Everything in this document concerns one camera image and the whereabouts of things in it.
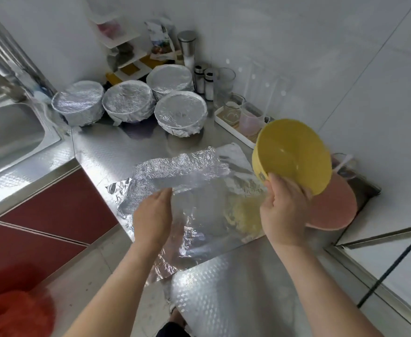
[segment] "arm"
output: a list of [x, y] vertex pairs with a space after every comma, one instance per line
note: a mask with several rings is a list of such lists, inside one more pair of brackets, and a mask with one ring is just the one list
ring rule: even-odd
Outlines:
[[330, 277], [304, 239], [310, 195], [270, 173], [260, 207], [264, 231], [293, 280], [315, 337], [382, 337]]
[[154, 193], [134, 212], [135, 242], [64, 337], [129, 337], [143, 287], [171, 228], [171, 189]]

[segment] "aluminum foil sheet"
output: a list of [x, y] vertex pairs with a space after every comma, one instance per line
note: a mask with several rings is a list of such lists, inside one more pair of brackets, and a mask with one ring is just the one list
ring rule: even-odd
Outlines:
[[228, 144], [135, 166], [130, 178], [107, 187], [134, 241], [132, 214], [140, 202], [173, 187], [171, 235], [147, 283], [189, 269], [263, 235], [259, 204], [264, 186], [241, 148]]
[[170, 134], [188, 137], [204, 126], [207, 104], [194, 92], [176, 91], [162, 98], [154, 113], [159, 125]]
[[82, 80], [57, 92], [51, 105], [70, 126], [84, 126], [98, 121], [103, 113], [104, 89], [100, 83]]
[[137, 123], [154, 113], [156, 99], [151, 88], [139, 80], [128, 80], [112, 86], [103, 97], [103, 106], [115, 125]]
[[182, 65], [162, 65], [154, 68], [146, 77], [146, 82], [161, 100], [173, 91], [194, 91], [190, 70]]

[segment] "red cabinet door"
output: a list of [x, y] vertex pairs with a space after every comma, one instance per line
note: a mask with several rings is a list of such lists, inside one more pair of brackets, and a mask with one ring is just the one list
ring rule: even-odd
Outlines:
[[0, 217], [0, 221], [93, 243], [118, 221], [80, 169]]
[[29, 291], [85, 246], [0, 225], [0, 294]]

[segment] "stainless steel sink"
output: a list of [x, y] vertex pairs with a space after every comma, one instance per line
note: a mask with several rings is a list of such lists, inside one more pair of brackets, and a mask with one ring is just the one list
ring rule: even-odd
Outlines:
[[39, 106], [0, 101], [0, 172], [60, 140]]

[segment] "faucet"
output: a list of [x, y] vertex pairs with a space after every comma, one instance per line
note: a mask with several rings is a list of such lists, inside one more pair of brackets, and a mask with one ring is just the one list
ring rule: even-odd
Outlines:
[[19, 103], [27, 99], [25, 91], [17, 85], [12, 84], [9, 80], [0, 74], [0, 89], [13, 102]]

